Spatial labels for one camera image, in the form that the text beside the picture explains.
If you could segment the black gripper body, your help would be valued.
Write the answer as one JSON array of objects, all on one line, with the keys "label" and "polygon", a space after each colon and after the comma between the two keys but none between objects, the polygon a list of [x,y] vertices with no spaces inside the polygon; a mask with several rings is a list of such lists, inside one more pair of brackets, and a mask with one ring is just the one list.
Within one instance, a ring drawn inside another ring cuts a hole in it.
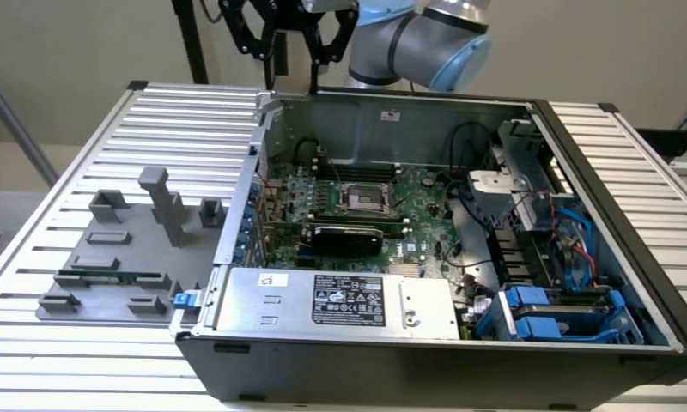
[{"label": "black gripper body", "polygon": [[277,30],[301,32],[316,27],[320,13],[310,13],[300,0],[252,0],[254,11],[264,24]]}]

